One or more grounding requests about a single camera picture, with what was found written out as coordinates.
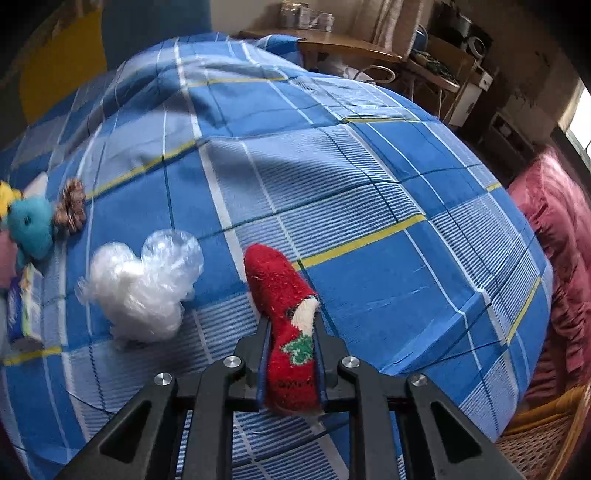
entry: tissue box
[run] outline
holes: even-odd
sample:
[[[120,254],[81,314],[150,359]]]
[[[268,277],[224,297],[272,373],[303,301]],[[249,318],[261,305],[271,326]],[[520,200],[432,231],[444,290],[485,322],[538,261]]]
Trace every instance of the tissue box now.
[[[31,352],[43,349],[41,289],[43,275],[28,264],[8,290],[8,341],[13,348]]]

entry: bed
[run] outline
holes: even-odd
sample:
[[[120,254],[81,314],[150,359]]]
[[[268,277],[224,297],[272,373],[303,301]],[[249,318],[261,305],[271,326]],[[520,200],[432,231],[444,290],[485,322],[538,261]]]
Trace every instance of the bed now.
[[[298,263],[352,355],[387,374],[425,372],[492,440],[509,422],[552,292],[528,222],[435,117],[305,71],[296,41],[164,41],[76,89],[0,153],[13,187],[47,171],[50,200],[73,177],[87,194],[83,232],[39,265],[44,349],[12,352],[0,371],[2,423],[33,478],[53,478],[155,373],[202,370],[255,330],[242,266],[255,242]],[[121,348],[74,288],[101,245],[139,254],[168,228],[201,243],[195,299],[174,339]],[[343,415],[236,414],[233,477],[347,478],[347,438]]]

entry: pink cushion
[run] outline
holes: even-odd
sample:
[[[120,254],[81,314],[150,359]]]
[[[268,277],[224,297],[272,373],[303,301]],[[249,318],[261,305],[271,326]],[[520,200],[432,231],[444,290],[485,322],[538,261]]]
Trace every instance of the pink cushion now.
[[[0,288],[8,289],[16,276],[15,265],[18,247],[10,238],[8,230],[0,231]]]
[[[546,403],[591,375],[591,211],[547,147],[509,186],[554,268],[550,324],[525,400]]]

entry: desk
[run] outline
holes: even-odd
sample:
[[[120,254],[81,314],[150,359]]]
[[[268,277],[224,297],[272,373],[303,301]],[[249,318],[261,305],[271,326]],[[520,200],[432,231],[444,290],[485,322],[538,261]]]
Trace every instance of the desk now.
[[[402,62],[402,57],[387,48],[356,38],[350,38],[336,33],[327,33],[320,30],[281,30],[270,28],[267,30],[243,30],[242,38],[262,38],[267,35],[290,35],[299,37],[300,52],[304,56],[304,67],[308,70],[316,67],[319,53],[333,55],[355,55],[371,60],[383,60],[391,63]]]

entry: white plastic bag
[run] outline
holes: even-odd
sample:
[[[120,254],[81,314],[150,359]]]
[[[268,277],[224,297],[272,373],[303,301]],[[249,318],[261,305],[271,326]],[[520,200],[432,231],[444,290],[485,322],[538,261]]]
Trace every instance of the white plastic bag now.
[[[113,323],[115,339],[158,342],[177,332],[184,312],[180,302],[192,298],[202,272],[197,239],[179,230],[160,230],[145,241],[141,259],[125,244],[100,247],[76,295],[81,303],[100,305]]]

